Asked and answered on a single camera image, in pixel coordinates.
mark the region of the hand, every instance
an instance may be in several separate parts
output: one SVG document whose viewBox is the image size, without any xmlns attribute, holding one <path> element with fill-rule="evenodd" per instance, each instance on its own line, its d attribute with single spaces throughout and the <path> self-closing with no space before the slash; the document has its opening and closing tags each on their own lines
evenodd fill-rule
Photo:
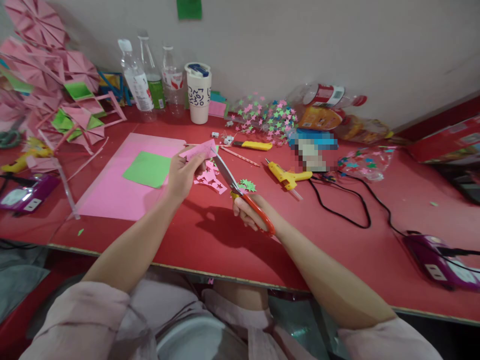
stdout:
<svg viewBox="0 0 480 360">
<path fill-rule="evenodd" d="M 194 182 L 194 176 L 200 175 L 206 169 L 204 153 L 198 153 L 189 162 L 180 156 L 181 153 L 191 148 L 193 146 L 186 147 L 171 158 L 166 190 L 167 194 L 180 201 L 188 196 Z"/>
<path fill-rule="evenodd" d="M 270 218 L 275 227 L 277 237 L 282 236 L 289 225 L 285 219 L 260 195 L 248 194 L 248 196 L 251 197 L 258 207 Z M 233 202 L 233 215 L 240 215 L 244 225 L 251 227 L 255 231 L 258 231 L 258 227 L 261 227 L 264 231 L 268 230 L 267 225 L 260 215 L 258 215 L 242 197 L 237 197 Z"/>
</svg>

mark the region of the white tumbler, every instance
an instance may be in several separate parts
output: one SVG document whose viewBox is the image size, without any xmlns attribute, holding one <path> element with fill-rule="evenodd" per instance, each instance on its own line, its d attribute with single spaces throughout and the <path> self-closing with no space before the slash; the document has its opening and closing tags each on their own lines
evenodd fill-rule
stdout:
<svg viewBox="0 0 480 360">
<path fill-rule="evenodd" d="M 212 87 L 210 66 L 201 62 L 189 62 L 185 65 L 185 71 L 190 119 L 194 124 L 205 124 L 209 119 L 210 89 Z"/>
</svg>

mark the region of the sleeve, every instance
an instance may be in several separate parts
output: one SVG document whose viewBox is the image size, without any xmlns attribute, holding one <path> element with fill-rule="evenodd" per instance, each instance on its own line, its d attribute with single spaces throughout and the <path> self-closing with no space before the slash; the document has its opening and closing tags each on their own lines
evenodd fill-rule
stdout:
<svg viewBox="0 0 480 360">
<path fill-rule="evenodd" d="M 129 303 L 105 283 L 75 284 L 55 300 L 20 360 L 106 359 Z"/>
<path fill-rule="evenodd" d="M 362 330 L 338 330 L 352 360 L 442 360 L 420 333 L 400 318 Z"/>
</svg>

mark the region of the scissors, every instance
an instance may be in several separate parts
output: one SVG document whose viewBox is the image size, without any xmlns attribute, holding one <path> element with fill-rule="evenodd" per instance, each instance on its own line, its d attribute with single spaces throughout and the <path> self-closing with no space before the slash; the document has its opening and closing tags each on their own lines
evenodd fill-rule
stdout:
<svg viewBox="0 0 480 360">
<path fill-rule="evenodd" d="M 22 135 L 19 133 L 19 127 L 25 120 L 25 116 L 18 118 L 8 131 L 0 132 L 0 149 L 10 149 L 20 144 Z"/>
<path fill-rule="evenodd" d="M 228 185 L 230 186 L 230 195 L 235 200 L 238 197 L 241 197 L 243 200 L 246 201 L 248 205 L 251 206 L 251 208 L 261 217 L 263 222 L 266 224 L 266 227 L 268 228 L 268 231 L 264 231 L 260 226 L 258 227 L 260 231 L 264 234 L 267 234 L 268 236 L 273 236 L 275 235 L 275 227 L 272 221 L 269 219 L 267 214 L 255 203 L 255 201 L 252 200 L 248 194 L 244 194 L 240 191 L 240 187 L 237 184 L 237 182 L 234 179 L 234 176 L 230 172 L 229 168 L 227 165 L 225 165 L 224 161 L 220 157 L 220 155 L 217 153 L 217 151 L 214 148 L 210 148 L 215 154 L 216 157 L 214 158 L 215 160 L 215 165 L 218 168 L 218 171 L 220 174 L 223 176 L 223 178 L 226 180 Z"/>
</svg>

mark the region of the red tabletop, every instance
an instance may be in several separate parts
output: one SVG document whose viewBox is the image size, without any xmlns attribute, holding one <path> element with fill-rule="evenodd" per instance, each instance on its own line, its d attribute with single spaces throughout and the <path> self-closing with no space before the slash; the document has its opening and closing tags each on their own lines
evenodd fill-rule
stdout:
<svg viewBox="0 0 480 360">
<path fill-rule="evenodd" d="M 152 123 L 138 123 L 136 109 L 127 108 L 128 122 L 106 131 L 107 145 L 70 182 L 78 201 L 98 176 L 111 156 L 130 132 L 183 139 L 201 143 L 215 131 L 226 130 L 225 121 L 210 117 L 207 124 L 194 125 L 189 112 L 181 119 L 166 114 Z M 235 140 L 245 140 L 238 134 Z M 358 148 L 358 144 L 341 142 L 338 156 Z M 297 201 L 278 183 L 266 167 L 265 157 L 289 169 L 294 158 L 288 146 L 268 152 L 233 148 L 263 167 L 221 151 L 222 158 L 239 181 L 256 184 L 258 194 L 296 226 L 322 250 L 357 274 L 390 305 L 422 313 L 480 322 L 479 294 L 447 291 L 426 279 L 412 257 L 387 224 L 386 211 L 371 197 L 362 184 L 346 180 L 349 189 L 363 195 L 372 226 L 360 229 L 320 207 L 310 184 L 299 182 L 296 190 L 303 197 Z M 2 151 L 1 163 L 13 160 L 16 152 Z M 67 176 L 88 159 L 87 156 L 60 154 Z M 324 204 L 347 217 L 365 224 L 358 198 L 340 189 L 317 184 Z M 450 246 L 480 249 L 480 207 L 468 203 L 434 169 L 416 163 L 403 151 L 396 151 L 385 179 L 371 185 L 373 191 L 390 208 L 393 224 L 400 230 L 416 230 L 444 239 Z M 247 281 L 254 284 L 307 290 L 300 273 L 276 240 L 245 228 L 233 216 L 228 192 L 218 195 L 208 186 L 194 185 L 165 234 L 154 263 L 200 274 Z M 102 253 L 133 222 L 120 219 L 82 216 L 69 219 L 70 207 L 62 186 L 59 186 L 36 213 L 20 218 L 0 212 L 0 237 L 89 254 Z M 464 262 L 480 267 L 478 257 L 465 257 Z"/>
</svg>

